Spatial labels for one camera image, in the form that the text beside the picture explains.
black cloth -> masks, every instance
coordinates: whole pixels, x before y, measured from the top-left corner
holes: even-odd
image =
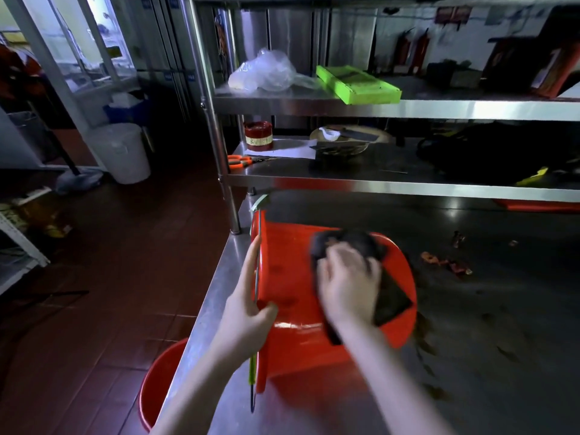
[[[310,263],[314,277],[314,287],[316,295],[318,291],[318,260],[326,258],[326,250],[335,242],[347,242],[353,249],[356,249],[365,258],[376,258],[380,262],[387,254],[387,248],[377,243],[375,239],[366,232],[356,230],[329,230],[314,234],[310,243]],[[405,292],[397,285],[395,280],[383,268],[381,275],[381,285],[379,296],[376,301],[374,324],[377,327],[386,324],[396,316],[401,314],[412,305],[411,300]],[[327,336],[333,345],[340,345],[342,341],[334,328],[325,319],[324,323]]]

forearm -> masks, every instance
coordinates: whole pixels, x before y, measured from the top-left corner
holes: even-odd
[[[338,333],[393,435],[450,435],[452,428],[410,377],[378,328],[351,321]]]
[[[230,359],[210,346],[187,374],[151,435],[207,434],[220,396],[238,368]]]

lime green tray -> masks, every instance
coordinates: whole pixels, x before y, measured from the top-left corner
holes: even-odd
[[[316,75],[347,105],[401,102],[400,89],[350,65],[318,65]]]

scissors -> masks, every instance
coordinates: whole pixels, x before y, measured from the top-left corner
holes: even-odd
[[[242,169],[257,162],[279,159],[279,157],[250,157],[249,155],[228,155],[227,164],[230,169]]]

orange bucket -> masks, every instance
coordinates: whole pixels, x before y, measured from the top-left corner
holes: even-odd
[[[139,416],[143,427],[148,432],[159,417],[186,344],[187,339],[183,339],[163,351],[143,379],[141,391],[139,391]]]
[[[266,380],[316,366],[328,366],[350,359],[342,345],[332,345],[324,329],[324,314],[313,286],[310,267],[310,238],[327,227],[272,223],[261,216],[262,245],[258,263],[258,307],[273,301],[278,317],[264,347],[257,353],[256,393]],[[258,219],[252,220],[252,239]],[[417,292],[411,268],[402,251],[386,236],[372,233],[387,247],[383,266],[401,287],[412,305],[381,326],[389,344],[400,348],[410,337],[417,317]]]

